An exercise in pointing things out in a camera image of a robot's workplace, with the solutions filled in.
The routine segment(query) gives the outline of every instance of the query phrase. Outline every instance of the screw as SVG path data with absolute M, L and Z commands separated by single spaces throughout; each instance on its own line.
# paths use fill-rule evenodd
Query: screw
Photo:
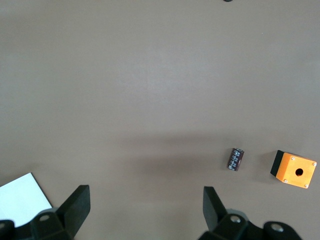
M 40 222 L 43 222 L 43 221 L 48 220 L 49 218 L 50 218 L 49 215 L 43 215 L 43 216 L 41 216 L 41 217 L 39 218 L 39 221 L 40 221 Z
M 231 216 L 230 219 L 232 222 L 237 223 L 237 224 L 241 222 L 241 219 L 235 215 Z
M 284 228 L 281 225 L 276 224 L 276 223 L 272 223 L 271 228 L 277 232 L 280 232 L 280 233 L 282 233 L 284 231 Z

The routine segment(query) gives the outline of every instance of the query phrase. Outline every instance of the capacitor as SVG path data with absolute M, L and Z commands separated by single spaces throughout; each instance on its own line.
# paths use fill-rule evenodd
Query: capacitor
M 239 148 L 233 148 L 227 165 L 228 169 L 238 171 L 244 153 L 245 152 Z

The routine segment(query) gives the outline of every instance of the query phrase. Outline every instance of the black hole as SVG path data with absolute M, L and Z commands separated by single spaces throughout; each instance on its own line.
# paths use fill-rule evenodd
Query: black hole
M 295 175 L 297 175 L 298 177 L 301 176 L 303 173 L 304 173 L 304 171 L 303 171 L 301 168 L 298 168 L 298 169 L 295 171 Z

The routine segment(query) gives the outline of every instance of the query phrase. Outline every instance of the orange and black box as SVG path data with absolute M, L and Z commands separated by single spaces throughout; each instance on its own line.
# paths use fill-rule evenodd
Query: orange and black box
M 316 161 L 278 150 L 270 173 L 283 183 L 307 189 L 316 166 Z

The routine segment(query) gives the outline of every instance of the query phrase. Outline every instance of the gray floor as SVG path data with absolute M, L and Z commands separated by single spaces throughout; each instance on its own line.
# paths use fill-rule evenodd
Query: gray floor
M 320 1 L 3 0 L 0 184 L 33 172 L 59 206 L 80 184 L 77 240 L 195 240 L 203 186 L 262 227 L 320 239 L 309 189 L 277 150 L 319 160 Z M 245 151 L 238 172 L 231 148 Z

